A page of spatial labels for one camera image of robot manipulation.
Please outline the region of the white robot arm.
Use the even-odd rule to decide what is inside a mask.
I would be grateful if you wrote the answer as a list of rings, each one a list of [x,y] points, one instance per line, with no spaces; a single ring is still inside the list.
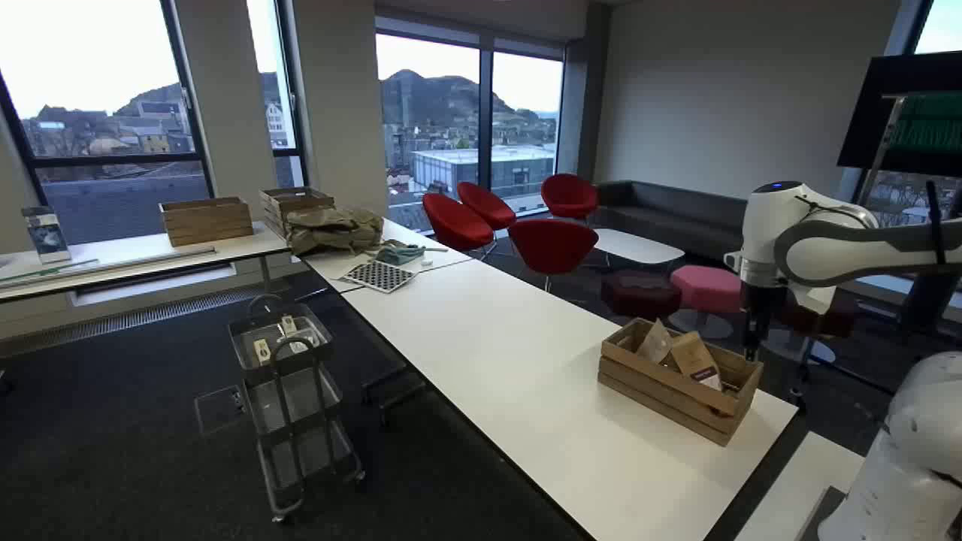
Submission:
[[[957,270],[962,219],[880,229],[852,202],[802,181],[756,185],[742,213],[742,246],[724,263],[749,288],[786,288],[823,317],[842,282],[887,270]],[[842,502],[817,541],[949,541],[962,511],[962,353],[917,360],[894,395]]]

